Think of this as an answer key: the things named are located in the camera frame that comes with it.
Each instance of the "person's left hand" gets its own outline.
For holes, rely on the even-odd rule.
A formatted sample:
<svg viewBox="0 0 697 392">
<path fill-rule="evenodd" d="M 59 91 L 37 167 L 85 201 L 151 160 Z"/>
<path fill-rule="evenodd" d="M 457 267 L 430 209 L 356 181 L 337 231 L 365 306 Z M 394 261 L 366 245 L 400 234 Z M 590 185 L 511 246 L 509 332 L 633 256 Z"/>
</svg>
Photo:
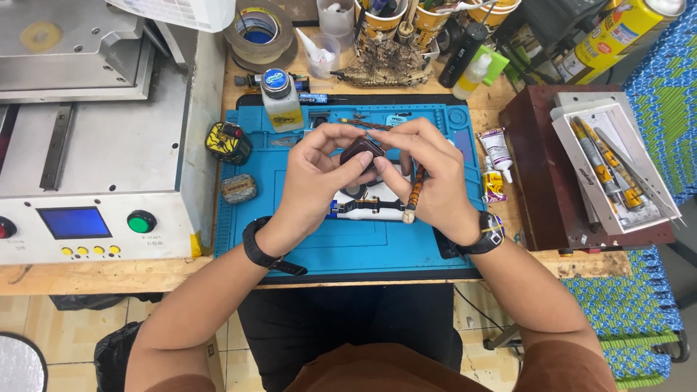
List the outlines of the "person's left hand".
<svg viewBox="0 0 697 392">
<path fill-rule="evenodd" d="M 360 175 L 373 160 L 372 153 L 359 153 L 343 165 L 339 154 L 329 156 L 365 135 L 354 126 L 324 123 L 288 152 L 281 204 L 256 233 L 259 249 L 274 257 L 287 254 L 317 230 L 339 189 L 375 179 L 375 171 Z"/>
</svg>

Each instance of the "person's right hand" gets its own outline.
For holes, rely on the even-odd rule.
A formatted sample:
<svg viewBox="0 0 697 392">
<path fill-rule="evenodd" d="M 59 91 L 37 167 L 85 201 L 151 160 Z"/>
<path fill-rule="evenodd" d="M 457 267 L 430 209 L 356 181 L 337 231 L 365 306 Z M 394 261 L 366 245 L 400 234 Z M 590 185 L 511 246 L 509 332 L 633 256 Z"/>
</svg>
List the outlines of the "person's right hand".
<svg viewBox="0 0 697 392">
<path fill-rule="evenodd" d="M 403 173 L 413 172 L 411 158 L 424 165 L 424 181 L 416 217 L 440 230 L 451 241 L 468 246 L 478 241 L 480 213 L 467 199 L 462 152 L 443 137 L 430 121 L 407 121 L 385 132 L 368 130 L 384 150 L 400 149 Z M 385 184 L 406 204 L 412 184 L 385 157 L 374 159 Z"/>
</svg>

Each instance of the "smartwatch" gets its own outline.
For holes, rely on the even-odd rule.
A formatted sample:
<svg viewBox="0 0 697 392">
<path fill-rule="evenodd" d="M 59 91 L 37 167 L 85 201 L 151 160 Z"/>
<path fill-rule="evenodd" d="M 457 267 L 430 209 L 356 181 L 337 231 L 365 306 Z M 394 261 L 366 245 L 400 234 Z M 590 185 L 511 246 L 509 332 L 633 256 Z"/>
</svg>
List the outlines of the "smartwatch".
<svg viewBox="0 0 697 392">
<path fill-rule="evenodd" d="M 466 255 L 481 255 L 489 252 L 503 243 L 506 232 L 503 229 L 501 218 L 487 211 L 482 211 L 480 216 L 480 229 L 482 238 L 470 246 L 458 245 L 456 249 Z"/>
<path fill-rule="evenodd" d="M 256 265 L 267 269 L 276 269 L 291 275 L 305 275 L 307 273 L 307 269 L 305 267 L 283 260 L 288 254 L 281 257 L 273 257 L 265 254 L 261 251 L 261 249 L 259 249 L 254 236 L 256 232 L 264 227 L 270 219 L 270 216 L 257 218 L 248 224 L 247 227 L 245 227 L 245 230 L 242 232 L 242 241 L 245 246 L 245 253 L 247 253 L 247 257 L 249 257 L 249 259 L 252 260 L 252 262 Z"/>
</svg>

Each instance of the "hand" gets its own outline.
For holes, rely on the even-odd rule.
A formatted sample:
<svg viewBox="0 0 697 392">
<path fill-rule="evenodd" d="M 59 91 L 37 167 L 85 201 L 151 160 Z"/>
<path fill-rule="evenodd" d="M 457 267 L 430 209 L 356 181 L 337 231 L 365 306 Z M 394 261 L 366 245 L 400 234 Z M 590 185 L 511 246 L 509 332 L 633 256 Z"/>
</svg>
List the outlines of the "hand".
<svg viewBox="0 0 697 392">
<path fill-rule="evenodd" d="M 324 123 L 288 152 L 281 204 L 256 233 L 259 249 L 270 256 L 287 254 L 317 230 L 339 189 L 375 179 L 375 171 L 361 175 L 373 159 L 372 153 L 359 153 L 343 165 L 339 154 L 329 156 L 365 134 L 348 124 Z"/>
<path fill-rule="evenodd" d="M 402 173 L 413 172 L 411 158 L 428 171 L 416 205 L 416 216 L 440 230 L 451 241 L 469 246 L 478 241 L 480 213 L 470 204 L 465 189 L 462 152 L 424 118 L 407 121 L 389 132 L 369 130 L 383 150 L 397 147 Z M 406 204 L 412 184 L 387 158 L 374 159 L 385 184 Z"/>
</svg>

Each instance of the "blue display screen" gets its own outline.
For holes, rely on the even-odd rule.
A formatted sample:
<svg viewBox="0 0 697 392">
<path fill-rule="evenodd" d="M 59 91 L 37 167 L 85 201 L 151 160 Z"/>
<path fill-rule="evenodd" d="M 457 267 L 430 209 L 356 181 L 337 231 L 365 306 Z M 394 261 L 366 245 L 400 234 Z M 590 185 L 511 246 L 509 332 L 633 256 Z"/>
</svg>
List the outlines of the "blue display screen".
<svg viewBox="0 0 697 392">
<path fill-rule="evenodd" d="M 36 209 L 55 239 L 110 238 L 97 207 Z"/>
</svg>

